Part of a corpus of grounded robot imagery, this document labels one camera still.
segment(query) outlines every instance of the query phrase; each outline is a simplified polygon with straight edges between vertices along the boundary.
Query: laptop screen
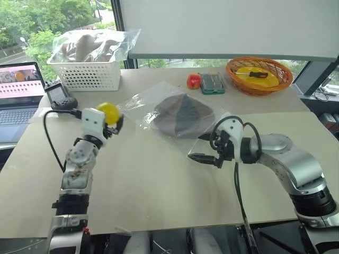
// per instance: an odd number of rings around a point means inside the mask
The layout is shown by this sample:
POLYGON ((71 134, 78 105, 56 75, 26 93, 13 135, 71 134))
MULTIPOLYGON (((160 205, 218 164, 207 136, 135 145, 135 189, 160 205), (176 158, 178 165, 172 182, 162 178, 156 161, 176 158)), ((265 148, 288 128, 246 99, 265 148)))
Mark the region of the laptop screen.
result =
POLYGON ((35 62, 0 66, 0 107, 37 105, 44 82, 35 62))

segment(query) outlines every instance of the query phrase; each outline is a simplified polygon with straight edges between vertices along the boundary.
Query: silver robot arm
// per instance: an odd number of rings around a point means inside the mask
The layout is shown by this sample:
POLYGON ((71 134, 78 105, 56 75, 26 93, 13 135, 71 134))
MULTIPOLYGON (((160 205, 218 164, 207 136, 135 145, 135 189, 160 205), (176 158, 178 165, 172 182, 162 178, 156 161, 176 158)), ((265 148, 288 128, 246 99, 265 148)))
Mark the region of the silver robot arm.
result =
MULTIPOLYGON (((273 170, 290 195, 298 219, 312 228, 339 226, 339 205, 329 193, 320 163, 281 134, 261 135, 262 154, 257 163, 273 170)), ((256 137, 251 154, 258 151, 256 137)))
POLYGON ((95 158, 108 138, 119 133, 123 122, 123 117, 120 117, 117 127, 110 128, 105 123, 105 113, 93 108, 84 109, 78 118, 82 120, 83 137, 77 139, 66 154, 59 200, 52 205, 56 208, 56 216, 52 218, 47 238, 47 253, 50 254, 89 253, 87 207, 95 158))
POLYGON ((224 160, 233 159, 269 167, 292 199, 295 213, 310 238, 313 237, 312 242, 324 236, 328 242, 339 242, 339 204, 327 188, 320 163, 282 134, 256 133, 252 138, 244 138, 243 127, 248 124, 236 116, 220 120, 211 133, 199 137, 210 142, 219 158, 201 153, 189 154, 189 158, 218 168, 224 160))

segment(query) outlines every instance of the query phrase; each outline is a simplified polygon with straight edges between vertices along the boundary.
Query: green foliage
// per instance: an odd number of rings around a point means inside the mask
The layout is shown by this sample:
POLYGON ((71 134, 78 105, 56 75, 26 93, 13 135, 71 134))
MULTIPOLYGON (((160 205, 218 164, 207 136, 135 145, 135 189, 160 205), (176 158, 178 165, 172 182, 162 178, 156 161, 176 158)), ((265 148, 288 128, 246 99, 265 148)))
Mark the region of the green foliage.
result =
POLYGON ((286 66, 293 74, 293 78, 295 78, 301 70, 304 68, 306 61, 301 60, 276 60, 282 65, 286 66))
POLYGON ((123 64, 123 61, 119 62, 119 67, 120 67, 120 70, 125 69, 125 65, 123 64))
POLYGON ((99 2, 100 2, 100 3, 105 3, 105 4, 111 6, 111 0, 100 0, 99 2))
POLYGON ((138 59, 141 67, 164 68, 166 62, 164 59, 138 59))
POLYGON ((61 13, 66 17, 66 30, 97 22, 88 0, 54 0, 51 2, 57 3, 61 13))
POLYGON ((61 35, 59 32, 54 34, 51 30, 39 31, 31 34, 28 40, 29 47, 25 53, 38 62, 44 80, 54 80, 57 77, 53 68, 46 62, 52 55, 53 39, 59 35, 61 35))
POLYGON ((98 7, 98 9, 100 10, 109 10, 109 11, 112 11, 112 5, 111 5, 111 2, 108 2, 108 3, 105 3, 105 1, 98 1, 98 0, 95 0, 96 1, 96 5, 98 7))
POLYGON ((329 77, 331 78, 331 82, 329 82, 330 84, 339 86, 339 66, 330 74, 329 77))
POLYGON ((27 6, 18 1, 0 1, 0 45, 2 48, 19 41, 21 36, 27 37, 34 30, 34 22, 27 14, 27 6))
POLYGON ((96 26, 97 29, 111 29, 111 30, 115 30, 115 22, 114 21, 106 23, 106 24, 98 23, 98 24, 95 24, 95 26, 96 26))
POLYGON ((97 21, 89 0, 0 0, 0 46, 39 31, 64 33, 97 21))
POLYGON ((196 67, 225 67, 230 59, 194 59, 196 67))

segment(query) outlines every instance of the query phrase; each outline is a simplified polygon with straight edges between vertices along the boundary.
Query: white plastic basket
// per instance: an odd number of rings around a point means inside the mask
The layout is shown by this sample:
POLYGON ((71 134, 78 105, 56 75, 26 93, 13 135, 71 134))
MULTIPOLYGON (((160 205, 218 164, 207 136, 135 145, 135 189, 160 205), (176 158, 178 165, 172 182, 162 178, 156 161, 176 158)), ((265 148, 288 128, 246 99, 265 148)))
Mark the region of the white plastic basket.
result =
POLYGON ((64 86, 70 91, 116 91, 120 82, 119 63, 112 62, 63 62, 51 65, 64 86))

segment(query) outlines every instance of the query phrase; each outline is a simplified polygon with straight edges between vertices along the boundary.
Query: brown fabric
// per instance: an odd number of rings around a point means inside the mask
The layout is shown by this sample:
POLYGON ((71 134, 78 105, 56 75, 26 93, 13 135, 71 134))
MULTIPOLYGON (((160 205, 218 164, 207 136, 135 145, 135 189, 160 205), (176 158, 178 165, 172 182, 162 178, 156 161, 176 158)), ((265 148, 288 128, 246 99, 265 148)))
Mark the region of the brown fabric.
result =
POLYGON ((171 96, 159 103, 154 124, 171 137, 196 138, 215 120, 213 110, 186 94, 171 96))

